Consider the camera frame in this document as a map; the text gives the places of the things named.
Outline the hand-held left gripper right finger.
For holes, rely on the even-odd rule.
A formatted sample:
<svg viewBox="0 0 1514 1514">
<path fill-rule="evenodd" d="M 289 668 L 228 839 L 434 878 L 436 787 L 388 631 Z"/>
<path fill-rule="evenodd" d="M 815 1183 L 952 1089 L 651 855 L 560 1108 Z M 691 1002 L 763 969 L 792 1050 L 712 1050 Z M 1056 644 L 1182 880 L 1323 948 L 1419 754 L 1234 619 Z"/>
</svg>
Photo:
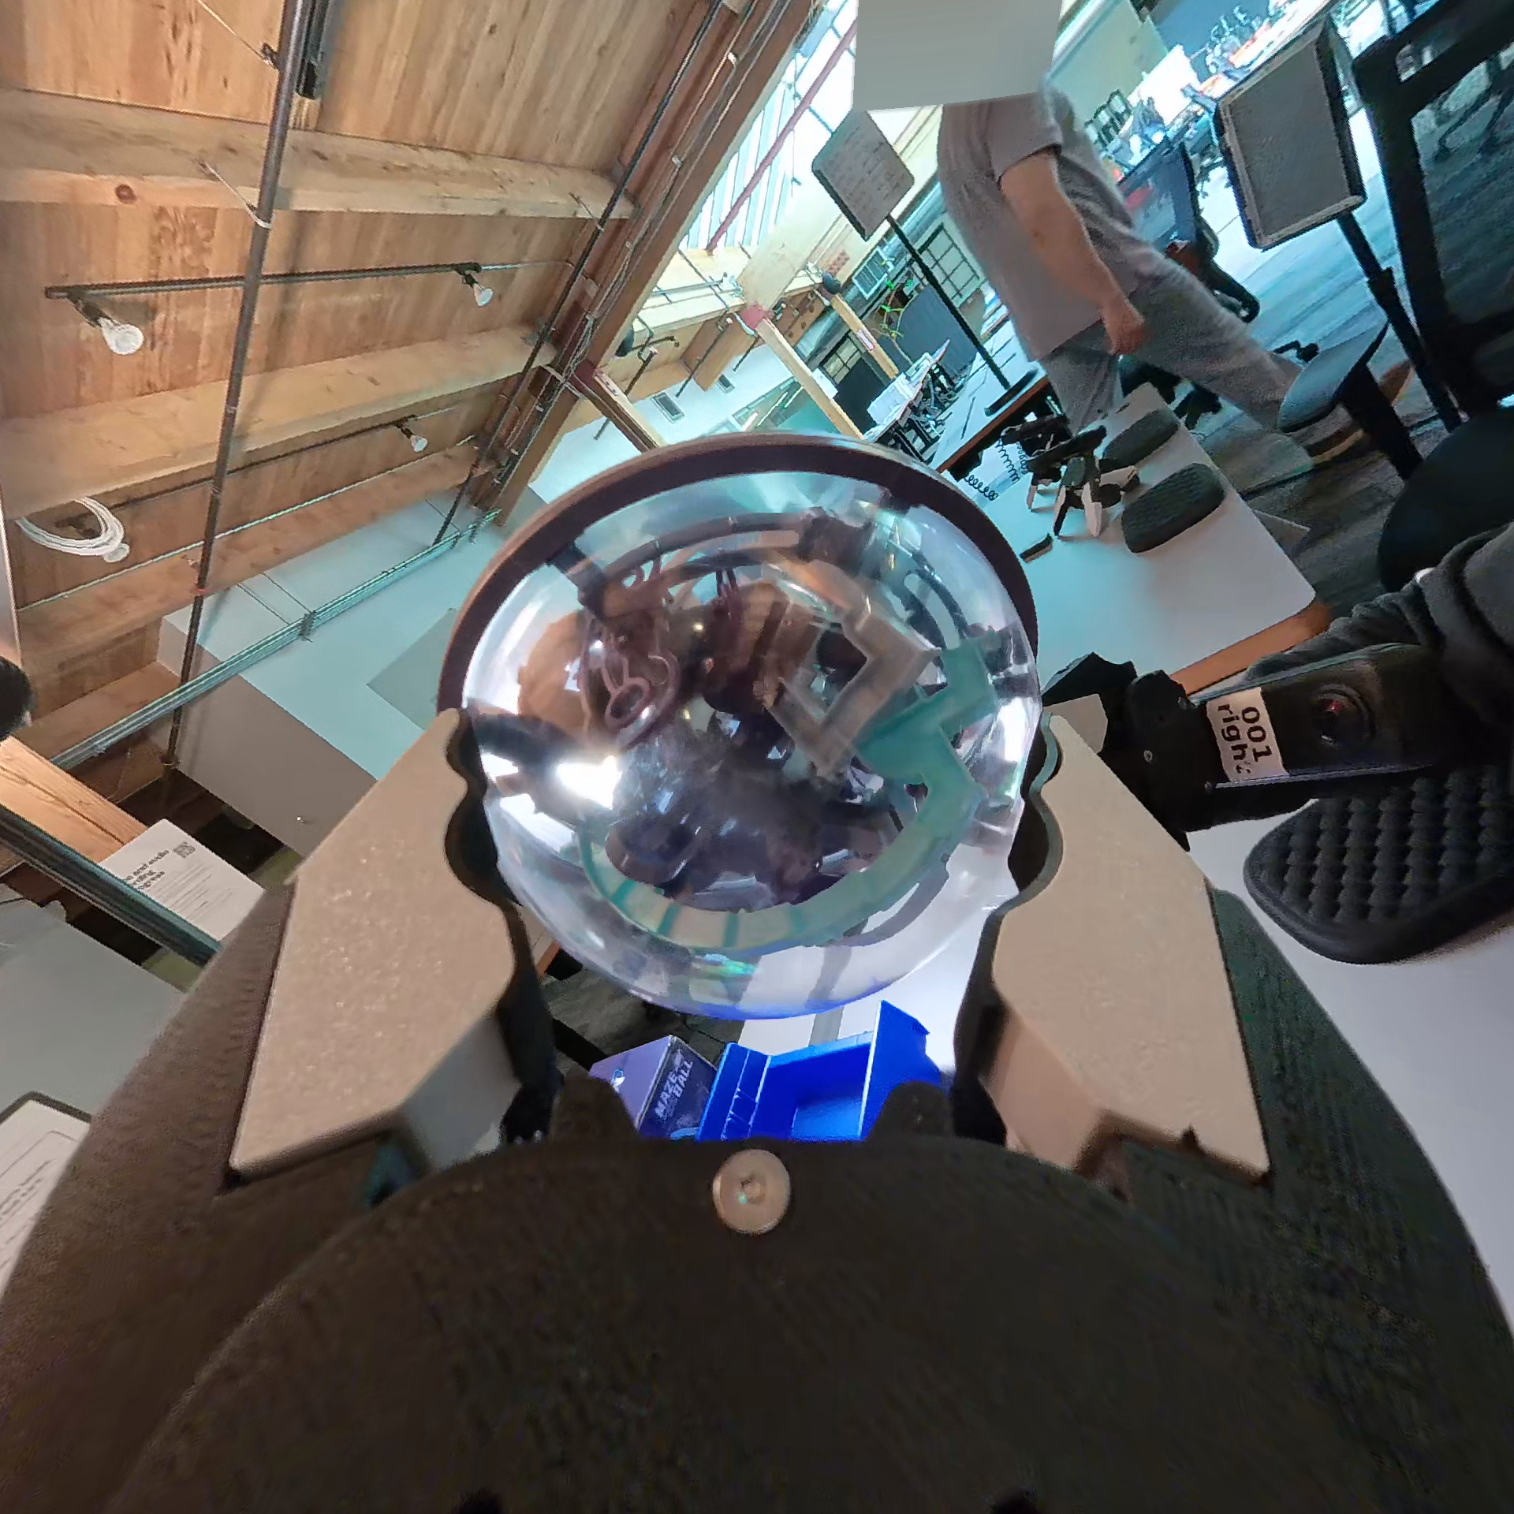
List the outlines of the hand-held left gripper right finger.
<svg viewBox="0 0 1514 1514">
<path fill-rule="evenodd" d="M 1081 1175 L 1133 1141 L 1257 1183 L 1270 1154 L 1209 882 L 1066 718 L 1043 735 L 1025 884 L 961 998 L 961 1087 L 1012 1148 Z"/>
</svg>

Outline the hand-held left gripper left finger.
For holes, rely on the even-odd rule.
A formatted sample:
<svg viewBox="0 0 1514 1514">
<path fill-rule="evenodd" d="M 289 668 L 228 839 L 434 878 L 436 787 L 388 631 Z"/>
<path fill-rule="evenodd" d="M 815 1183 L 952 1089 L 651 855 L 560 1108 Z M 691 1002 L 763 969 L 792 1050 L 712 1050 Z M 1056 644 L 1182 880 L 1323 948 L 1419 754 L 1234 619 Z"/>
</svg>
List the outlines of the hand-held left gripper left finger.
<svg viewBox="0 0 1514 1514">
<path fill-rule="evenodd" d="M 293 878 L 232 1145 L 270 1177 L 363 1139 L 421 1172 L 475 1156 L 539 1087 L 539 977 L 523 922 L 459 872 L 481 820 L 461 714 L 369 787 Z"/>
</svg>

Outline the clear maze ball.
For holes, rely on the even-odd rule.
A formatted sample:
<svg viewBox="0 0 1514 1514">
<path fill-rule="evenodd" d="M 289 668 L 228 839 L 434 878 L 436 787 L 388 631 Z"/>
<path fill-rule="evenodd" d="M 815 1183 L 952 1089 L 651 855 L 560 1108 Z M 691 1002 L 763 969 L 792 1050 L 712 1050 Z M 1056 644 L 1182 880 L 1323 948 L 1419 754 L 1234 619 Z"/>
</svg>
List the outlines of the clear maze ball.
<svg viewBox="0 0 1514 1514">
<path fill-rule="evenodd" d="M 1025 569 L 875 444 L 716 434 L 558 496 L 438 673 L 504 886 L 658 1005 L 848 1005 L 977 934 L 1041 724 Z"/>
</svg>

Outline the person's right forearm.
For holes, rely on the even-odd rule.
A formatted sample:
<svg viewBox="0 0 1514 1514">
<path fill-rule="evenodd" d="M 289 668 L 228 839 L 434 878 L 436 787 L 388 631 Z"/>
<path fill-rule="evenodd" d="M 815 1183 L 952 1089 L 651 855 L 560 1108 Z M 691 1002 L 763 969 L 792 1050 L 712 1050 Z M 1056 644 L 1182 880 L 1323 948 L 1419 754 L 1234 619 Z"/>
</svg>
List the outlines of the person's right forearm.
<svg viewBox="0 0 1514 1514">
<path fill-rule="evenodd" d="M 1379 644 L 1419 644 L 1467 710 L 1473 743 L 1512 751 L 1512 527 L 1458 542 L 1408 584 L 1363 600 L 1321 633 L 1253 662 L 1249 683 Z"/>
</svg>

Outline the dark maze ball box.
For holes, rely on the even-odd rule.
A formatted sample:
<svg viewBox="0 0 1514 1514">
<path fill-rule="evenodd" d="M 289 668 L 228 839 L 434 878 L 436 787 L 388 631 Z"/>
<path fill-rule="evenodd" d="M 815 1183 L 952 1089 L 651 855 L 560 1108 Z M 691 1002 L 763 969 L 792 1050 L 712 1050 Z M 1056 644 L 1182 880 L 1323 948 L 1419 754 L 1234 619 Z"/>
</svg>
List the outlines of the dark maze ball box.
<svg viewBox="0 0 1514 1514">
<path fill-rule="evenodd" d="M 716 1063 L 670 1033 L 595 1061 L 589 1075 L 616 1090 L 639 1135 L 693 1139 L 710 1098 Z"/>
</svg>

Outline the black textured wrist pad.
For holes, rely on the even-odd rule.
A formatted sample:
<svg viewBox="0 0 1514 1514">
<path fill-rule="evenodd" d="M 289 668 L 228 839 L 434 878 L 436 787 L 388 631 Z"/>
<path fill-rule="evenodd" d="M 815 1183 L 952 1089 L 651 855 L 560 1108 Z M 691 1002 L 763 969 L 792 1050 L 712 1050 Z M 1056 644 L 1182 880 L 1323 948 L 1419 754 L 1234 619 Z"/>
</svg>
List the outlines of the black textured wrist pad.
<svg viewBox="0 0 1514 1514">
<path fill-rule="evenodd" d="M 1259 837 L 1243 886 L 1317 955 L 1394 963 L 1438 949 L 1512 909 L 1510 768 L 1315 799 Z"/>
</svg>

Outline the white paper notice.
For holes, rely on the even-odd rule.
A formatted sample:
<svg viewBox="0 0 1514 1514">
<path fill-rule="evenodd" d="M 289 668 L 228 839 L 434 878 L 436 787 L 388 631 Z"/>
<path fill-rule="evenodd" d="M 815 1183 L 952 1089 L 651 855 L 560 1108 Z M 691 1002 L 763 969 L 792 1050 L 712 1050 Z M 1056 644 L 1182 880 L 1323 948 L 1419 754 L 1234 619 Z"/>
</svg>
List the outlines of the white paper notice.
<svg viewBox="0 0 1514 1514">
<path fill-rule="evenodd" d="M 168 818 L 120 845 L 100 866 L 214 942 L 232 936 L 262 897 L 259 882 Z"/>
</svg>

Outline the orange-edged desk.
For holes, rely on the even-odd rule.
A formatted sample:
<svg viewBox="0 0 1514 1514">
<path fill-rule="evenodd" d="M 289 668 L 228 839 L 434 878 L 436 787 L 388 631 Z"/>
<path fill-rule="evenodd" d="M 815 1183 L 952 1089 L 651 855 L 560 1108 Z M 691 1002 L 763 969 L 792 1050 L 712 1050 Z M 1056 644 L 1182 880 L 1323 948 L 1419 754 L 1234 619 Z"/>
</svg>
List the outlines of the orange-edged desk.
<svg viewBox="0 0 1514 1514">
<path fill-rule="evenodd" d="M 979 449 L 983 465 L 992 469 L 1002 461 L 998 430 L 1054 397 L 1033 364 L 1000 355 L 998 366 L 1012 378 L 1025 374 L 1037 382 L 990 413 L 1006 388 L 975 359 L 933 453 L 938 471 L 954 476 L 971 471 Z M 1326 627 L 1328 608 L 1313 584 L 1222 478 L 1191 430 L 1178 426 L 1139 465 L 1139 478 L 1155 486 L 1185 465 L 1205 465 L 1224 482 L 1224 494 L 1207 519 L 1170 542 L 1131 554 L 1122 530 L 1124 507 L 1110 511 L 1097 536 L 1087 534 L 1083 511 L 1073 509 L 1062 534 L 1019 563 L 1037 612 L 1037 664 L 1045 675 L 1097 652 L 1110 662 L 1131 662 L 1137 671 L 1168 671 L 1197 691 Z M 1054 503 L 1027 503 L 1027 482 L 987 486 L 994 490 L 992 500 L 963 484 L 1016 552 L 1050 532 Z"/>
</svg>

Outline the blue plastic bin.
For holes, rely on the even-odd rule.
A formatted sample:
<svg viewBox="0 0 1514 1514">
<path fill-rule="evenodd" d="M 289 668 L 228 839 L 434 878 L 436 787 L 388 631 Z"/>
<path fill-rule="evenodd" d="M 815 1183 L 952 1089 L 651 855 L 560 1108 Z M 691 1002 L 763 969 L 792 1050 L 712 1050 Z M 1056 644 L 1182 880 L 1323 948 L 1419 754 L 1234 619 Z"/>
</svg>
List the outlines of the blue plastic bin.
<svg viewBox="0 0 1514 1514">
<path fill-rule="evenodd" d="M 855 1141 L 904 1083 L 942 1089 L 929 1031 L 890 1002 L 877 1025 L 782 1054 L 724 1050 L 695 1137 L 701 1141 Z"/>
</svg>

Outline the small dark toy robot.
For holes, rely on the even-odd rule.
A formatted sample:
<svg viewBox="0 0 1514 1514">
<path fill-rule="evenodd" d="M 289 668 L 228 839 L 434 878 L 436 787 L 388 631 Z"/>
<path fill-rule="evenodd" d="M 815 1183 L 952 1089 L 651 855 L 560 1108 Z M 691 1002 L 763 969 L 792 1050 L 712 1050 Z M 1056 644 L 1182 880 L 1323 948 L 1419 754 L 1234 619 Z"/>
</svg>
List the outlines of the small dark toy robot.
<svg viewBox="0 0 1514 1514">
<path fill-rule="evenodd" d="M 1027 459 L 1027 507 L 1052 507 L 1050 540 L 1062 536 L 1072 513 L 1083 515 L 1083 532 L 1099 536 L 1110 511 L 1139 482 L 1135 465 L 1102 461 L 1104 428 L 1093 426 Z"/>
</svg>

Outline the framed white paper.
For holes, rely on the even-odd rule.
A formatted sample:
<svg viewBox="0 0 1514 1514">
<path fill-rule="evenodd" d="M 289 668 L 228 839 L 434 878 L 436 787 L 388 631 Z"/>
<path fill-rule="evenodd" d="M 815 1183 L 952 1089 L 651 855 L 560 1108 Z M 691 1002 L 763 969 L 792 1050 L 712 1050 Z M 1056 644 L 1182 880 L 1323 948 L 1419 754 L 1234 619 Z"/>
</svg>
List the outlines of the framed white paper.
<svg viewBox="0 0 1514 1514">
<path fill-rule="evenodd" d="M 27 1090 L 4 1108 L 2 1289 L 87 1127 L 89 1114 L 38 1090 Z"/>
</svg>

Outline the grey mesh office chair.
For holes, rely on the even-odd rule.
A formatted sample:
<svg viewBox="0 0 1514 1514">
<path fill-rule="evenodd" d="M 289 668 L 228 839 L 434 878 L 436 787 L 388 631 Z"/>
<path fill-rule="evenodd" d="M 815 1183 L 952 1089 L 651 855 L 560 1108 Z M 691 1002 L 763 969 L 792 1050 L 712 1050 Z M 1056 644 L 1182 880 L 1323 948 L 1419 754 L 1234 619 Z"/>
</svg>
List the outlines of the grey mesh office chair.
<svg viewBox="0 0 1514 1514">
<path fill-rule="evenodd" d="M 1216 129 L 1247 241 L 1272 248 L 1334 223 L 1382 310 L 1377 326 L 1305 360 L 1278 426 L 1297 432 L 1342 409 L 1394 472 L 1409 478 L 1421 453 L 1371 357 L 1386 332 L 1396 333 L 1411 370 L 1423 347 L 1394 276 L 1355 220 L 1367 194 L 1346 107 L 1346 61 L 1334 24 L 1315 17 L 1220 98 Z"/>
</svg>

